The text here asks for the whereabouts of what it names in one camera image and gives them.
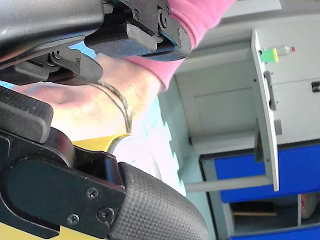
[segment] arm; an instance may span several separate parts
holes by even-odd
[[[169,0],[172,14],[190,35],[196,47],[205,32],[217,25],[235,0]],[[139,126],[157,93],[169,86],[182,61],[157,62],[142,57],[113,59],[100,54],[102,81],[116,87],[133,111],[133,127]],[[99,138],[126,132],[121,112],[92,86],[60,86],[37,83],[17,87],[16,91],[52,105],[52,126],[72,141]]]

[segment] blue cabinet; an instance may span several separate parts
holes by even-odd
[[[320,192],[320,145],[279,148],[279,192],[272,186],[250,187],[221,192],[224,203],[238,203]],[[219,180],[250,177],[265,173],[264,164],[255,161],[253,153],[214,159]]]
[[[318,239],[320,236],[320,227],[307,227],[292,231],[273,232],[266,234],[235,236],[230,240],[311,240]]]

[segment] wrist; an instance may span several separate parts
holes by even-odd
[[[126,98],[132,108],[133,124],[136,125],[160,91],[161,82],[147,69],[124,59],[99,54],[96,60],[103,68],[101,81],[118,89]]]

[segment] pink sleeve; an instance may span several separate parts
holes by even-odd
[[[236,0],[168,0],[172,16],[179,20],[190,36],[192,48],[195,48],[206,31],[217,26]],[[128,61],[148,69],[168,89],[170,80],[183,60],[159,62],[135,56]]]

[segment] open cabinet door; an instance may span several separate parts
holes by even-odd
[[[257,79],[253,84],[253,96],[255,111],[257,114],[257,126],[260,137],[261,155],[265,165],[265,174],[273,184],[273,190],[279,191],[279,161],[278,143],[275,127],[275,103],[271,85],[271,75],[266,71],[265,64],[260,58],[260,42],[257,31],[252,31],[251,49],[257,73]]]

